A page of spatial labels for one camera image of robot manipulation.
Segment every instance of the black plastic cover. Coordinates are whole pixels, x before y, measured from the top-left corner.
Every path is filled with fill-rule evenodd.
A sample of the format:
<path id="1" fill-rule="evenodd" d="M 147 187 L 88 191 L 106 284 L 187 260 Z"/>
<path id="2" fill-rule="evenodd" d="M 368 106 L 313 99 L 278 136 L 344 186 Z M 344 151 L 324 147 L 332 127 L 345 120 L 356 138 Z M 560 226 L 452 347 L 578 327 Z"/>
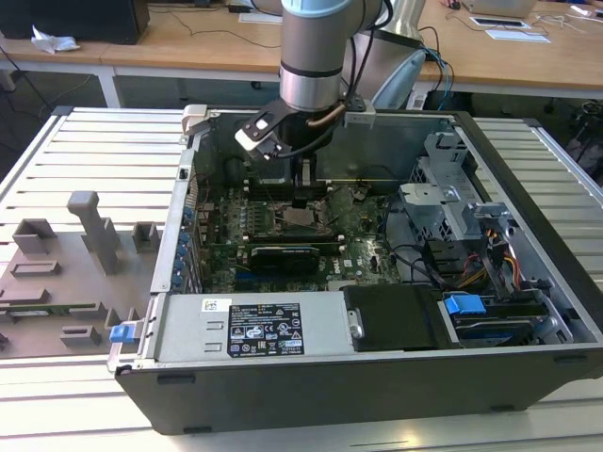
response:
<path id="1" fill-rule="evenodd" d="M 351 285 L 343 289 L 346 307 L 362 321 L 364 337 L 356 351 L 434 350 L 451 348 L 437 306 L 439 291 L 407 284 Z"/>

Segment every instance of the white label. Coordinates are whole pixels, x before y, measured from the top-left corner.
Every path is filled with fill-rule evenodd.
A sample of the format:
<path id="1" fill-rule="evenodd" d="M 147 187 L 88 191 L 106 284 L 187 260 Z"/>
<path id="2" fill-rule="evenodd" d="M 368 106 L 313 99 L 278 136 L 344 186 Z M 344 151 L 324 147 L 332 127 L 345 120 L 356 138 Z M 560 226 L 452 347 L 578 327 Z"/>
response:
<path id="1" fill-rule="evenodd" d="M 15 311 L 10 313 L 11 317 L 33 317 L 36 315 L 50 315 L 46 311 Z"/>
<path id="2" fill-rule="evenodd" d="M 203 299 L 202 313 L 227 313 L 233 299 Z"/>

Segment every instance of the paper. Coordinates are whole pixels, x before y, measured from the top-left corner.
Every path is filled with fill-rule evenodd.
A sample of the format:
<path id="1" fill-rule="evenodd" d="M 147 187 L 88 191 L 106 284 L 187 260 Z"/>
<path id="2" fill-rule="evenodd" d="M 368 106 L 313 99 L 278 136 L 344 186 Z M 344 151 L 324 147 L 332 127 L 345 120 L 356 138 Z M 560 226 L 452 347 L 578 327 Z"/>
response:
<path id="1" fill-rule="evenodd" d="M 486 30 L 493 40 L 522 40 L 524 42 L 550 42 L 546 37 L 523 31 Z"/>
<path id="2" fill-rule="evenodd" d="M 282 24 L 283 18 L 263 12 L 241 12 L 238 21 L 246 24 Z"/>
<path id="3" fill-rule="evenodd" d="M 32 28 L 34 30 L 34 36 L 31 41 L 36 47 L 44 52 L 54 54 L 55 52 L 79 49 L 79 45 L 75 43 L 75 38 L 72 38 L 71 36 L 57 38 L 55 36 L 42 33 L 35 26 L 32 26 Z"/>

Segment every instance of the desk leg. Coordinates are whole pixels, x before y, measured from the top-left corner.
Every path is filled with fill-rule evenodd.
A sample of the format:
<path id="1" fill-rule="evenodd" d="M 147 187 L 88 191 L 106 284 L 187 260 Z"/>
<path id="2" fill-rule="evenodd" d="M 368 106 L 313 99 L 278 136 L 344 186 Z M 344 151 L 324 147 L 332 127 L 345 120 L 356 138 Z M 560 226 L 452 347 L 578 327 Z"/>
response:
<path id="1" fill-rule="evenodd" d="M 416 82 L 406 103 L 407 110 L 422 110 L 427 101 L 427 95 L 432 90 L 432 83 Z"/>
<path id="2" fill-rule="evenodd" d="M 122 96 L 115 83 L 115 72 L 112 67 L 105 67 L 97 73 L 98 79 L 101 82 L 103 95 L 108 108 L 122 108 Z"/>
<path id="3" fill-rule="evenodd" d="M 15 90 L 15 84 L 12 82 L 12 78 L 10 78 L 10 73 L 12 71 L 0 71 L 0 87 L 4 91 L 13 92 Z"/>

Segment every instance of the white cable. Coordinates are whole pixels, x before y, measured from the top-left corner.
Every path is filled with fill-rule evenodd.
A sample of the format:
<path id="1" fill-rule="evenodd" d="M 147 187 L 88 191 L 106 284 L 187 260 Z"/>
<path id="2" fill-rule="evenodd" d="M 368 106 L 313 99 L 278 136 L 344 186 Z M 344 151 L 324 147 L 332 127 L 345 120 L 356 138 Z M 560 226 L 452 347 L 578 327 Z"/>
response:
<path id="1" fill-rule="evenodd" d="M 561 15 L 561 16 L 551 16 L 551 15 L 546 14 L 544 16 L 541 16 L 540 14 L 538 14 L 538 15 L 536 15 L 536 22 L 534 22 L 534 24 L 538 23 L 539 21 L 542 21 L 545 24 L 549 24 L 549 25 L 559 24 L 561 26 L 561 28 L 563 28 L 564 26 L 569 26 L 570 28 L 573 28 L 573 29 L 575 29 L 576 31 L 578 31 L 580 33 L 586 33 L 586 31 L 580 30 L 576 26 L 573 26 L 570 23 L 568 23 L 567 20 L 565 19 L 564 15 Z"/>
<path id="2" fill-rule="evenodd" d="M 603 24 L 602 20 L 600 20 L 600 19 L 593 19 L 592 17 L 572 16 L 571 14 L 567 14 L 567 17 L 573 17 L 574 19 L 581 19 L 582 21 L 599 22 L 600 24 Z"/>
<path id="3" fill-rule="evenodd" d="M 55 97 L 52 101 L 50 101 L 48 104 L 52 105 L 54 104 L 57 100 L 59 100 L 61 97 L 66 96 L 67 94 L 71 94 L 72 92 L 82 88 L 84 85 L 86 85 L 90 79 L 92 78 L 92 75 L 89 75 L 86 80 L 84 80 L 82 83 L 80 83 L 78 86 L 76 86 L 75 88 L 71 88 L 66 90 L 65 92 L 61 92 L 57 97 Z M 40 110 L 38 111 L 38 119 L 41 120 L 41 114 L 44 112 L 44 108 L 46 108 L 46 104 L 42 105 L 40 107 Z"/>

